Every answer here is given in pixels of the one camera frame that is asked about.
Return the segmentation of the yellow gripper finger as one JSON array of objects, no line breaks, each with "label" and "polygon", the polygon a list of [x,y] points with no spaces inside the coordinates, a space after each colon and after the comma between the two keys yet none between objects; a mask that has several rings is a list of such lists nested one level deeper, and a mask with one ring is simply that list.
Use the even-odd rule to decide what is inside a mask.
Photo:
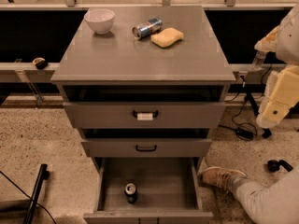
[{"label": "yellow gripper finger", "polygon": [[299,66],[288,65],[281,72],[272,71],[267,79],[264,98],[256,123],[265,129],[278,124],[299,102]]},{"label": "yellow gripper finger", "polygon": [[276,40],[278,34],[278,27],[275,27],[270,33],[268,33],[264,38],[259,40],[254,48],[258,51],[267,53],[276,51]]}]

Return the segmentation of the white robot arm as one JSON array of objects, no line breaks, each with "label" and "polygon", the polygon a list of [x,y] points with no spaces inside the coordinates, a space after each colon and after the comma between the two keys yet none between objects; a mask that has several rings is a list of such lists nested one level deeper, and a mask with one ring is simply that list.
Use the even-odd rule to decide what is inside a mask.
[{"label": "white robot arm", "polygon": [[257,50],[252,62],[255,71],[262,68],[269,52],[275,52],[276,57],[287,64],[280,72],[272,71],[266,82],[256,122],[268,129],[280,124],[299,102],[299,5],[254,48]]}]

